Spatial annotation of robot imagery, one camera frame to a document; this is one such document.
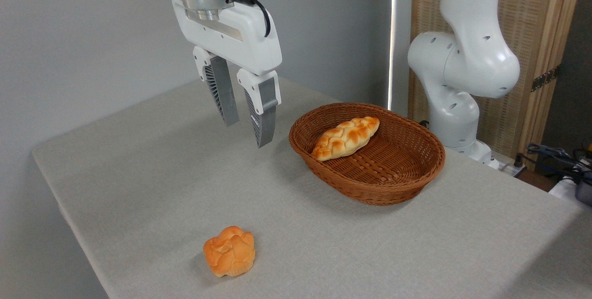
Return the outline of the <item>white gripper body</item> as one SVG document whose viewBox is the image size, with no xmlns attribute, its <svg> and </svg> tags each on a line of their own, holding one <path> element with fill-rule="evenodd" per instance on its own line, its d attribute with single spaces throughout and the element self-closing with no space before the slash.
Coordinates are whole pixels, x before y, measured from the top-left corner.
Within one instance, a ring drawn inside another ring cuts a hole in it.
<svg viewBox="0 0 592 299">
<path fill-rule="evenodd" d="M 187 13 L 180 0 L 172 4 L 182 33 L 199 48 L 257 75 L 281 65 L 283 55 L 273 18 L 269 18 L 271 31 L 265 37 L 265 18 L 258 7 L 236 3 L 221 10 L 218 21 L 195 21 L 195 14 Z"/>
</svg>

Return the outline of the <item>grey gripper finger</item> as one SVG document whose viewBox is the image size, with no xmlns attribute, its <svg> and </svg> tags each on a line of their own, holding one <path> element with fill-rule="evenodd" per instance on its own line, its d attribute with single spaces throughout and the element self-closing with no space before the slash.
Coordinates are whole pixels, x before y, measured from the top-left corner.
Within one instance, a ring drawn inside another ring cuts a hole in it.
<svg viewBox="0 0 592 299">
<path fill-rule="evenodd" d="M 261 148 L 273 139 L 276 107 L 282 103 L 278 74 L 273 70 L 258 76 L 245 69 L 239 69 L 237 78 L 245 89 L 254 135 L 258 148 Z"/>
<path fill-rule="evenodd" d="M 226 126 L 239 122 L 234 91 L 226 59 L 195 46 L 193 50 L 201 81 L 207 83 L 216 108 Z"/>
</svg>

